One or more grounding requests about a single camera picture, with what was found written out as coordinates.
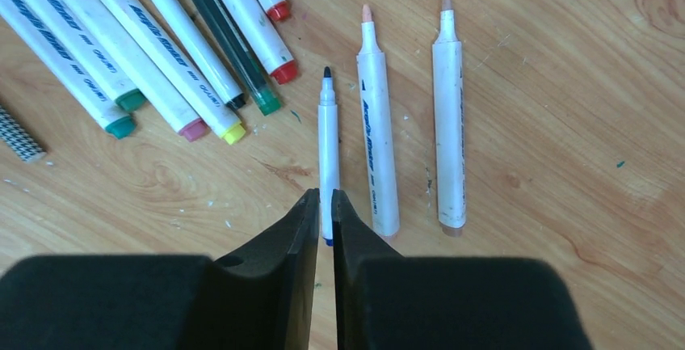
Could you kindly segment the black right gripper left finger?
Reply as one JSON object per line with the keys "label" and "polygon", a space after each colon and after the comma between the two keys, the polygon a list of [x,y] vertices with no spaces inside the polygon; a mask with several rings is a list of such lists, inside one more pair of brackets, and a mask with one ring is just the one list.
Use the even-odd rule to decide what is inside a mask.
{"label": "black right gripper left finger", "polygon": [[309,342],[319,192],[219,259],[36,255],[1,279],[4,349],[285,349]]}

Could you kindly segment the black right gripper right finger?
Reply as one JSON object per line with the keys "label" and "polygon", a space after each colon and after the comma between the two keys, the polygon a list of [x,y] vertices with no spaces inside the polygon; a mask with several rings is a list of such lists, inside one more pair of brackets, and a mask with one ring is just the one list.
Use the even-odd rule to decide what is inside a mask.
{"label": "black right gripper right finger", "polygon": [[523,257],[405,257],[332,195],[341,349],[589,349],[570,292]]}

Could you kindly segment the blue capped thin pen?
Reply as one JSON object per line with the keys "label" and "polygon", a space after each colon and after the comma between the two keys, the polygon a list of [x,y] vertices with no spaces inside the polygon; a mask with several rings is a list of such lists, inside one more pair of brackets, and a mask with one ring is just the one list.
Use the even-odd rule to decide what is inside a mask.
{"label": "blue capped thin pen", "polygon": [[319,199],[321,210],[321,237],[333,246],[332,195],[340,189],[338,149],[338,105],[332,71],[326,66],[321,81],[317,110]]}

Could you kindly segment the beige capped white marker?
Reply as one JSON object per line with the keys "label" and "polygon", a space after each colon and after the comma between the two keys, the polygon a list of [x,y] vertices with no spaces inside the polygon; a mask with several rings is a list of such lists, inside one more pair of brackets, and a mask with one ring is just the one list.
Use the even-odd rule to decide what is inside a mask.
{"label": "beige capped white marker", "polygon": [[385,54],[376,39],[372,10],[362,8],[362,45],[356,56],[372,228],[382,238],[400,229],[397,175]]}

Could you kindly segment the brown capped white marker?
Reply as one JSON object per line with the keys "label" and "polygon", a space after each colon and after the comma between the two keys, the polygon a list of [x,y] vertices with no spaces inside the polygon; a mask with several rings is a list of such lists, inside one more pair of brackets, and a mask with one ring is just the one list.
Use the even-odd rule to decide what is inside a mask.
{"label": "brown capped white marker", "polygon": [[442,0],[432,45],[438,220],[451,237],[466,224],[462,43],[452,0]]}

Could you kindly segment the red capped white marker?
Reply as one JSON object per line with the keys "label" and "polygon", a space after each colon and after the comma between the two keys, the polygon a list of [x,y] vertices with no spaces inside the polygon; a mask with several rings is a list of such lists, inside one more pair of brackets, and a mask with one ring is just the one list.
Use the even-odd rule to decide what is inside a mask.
{"label": "red capped white marker", "polygon": [[295,58],[258,0],[221,0],[266,72],[280,85],[296,79]]}

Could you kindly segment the houndstooth patterned pen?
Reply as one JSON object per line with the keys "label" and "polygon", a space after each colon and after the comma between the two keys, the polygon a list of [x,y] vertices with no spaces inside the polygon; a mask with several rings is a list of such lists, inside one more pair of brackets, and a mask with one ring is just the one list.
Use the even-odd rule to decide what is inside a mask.
{"label": "houndstooth patterned pen", "polygon": [[23,162],[37,162],[47,154],[4,107],[1,107],[1,138]]}

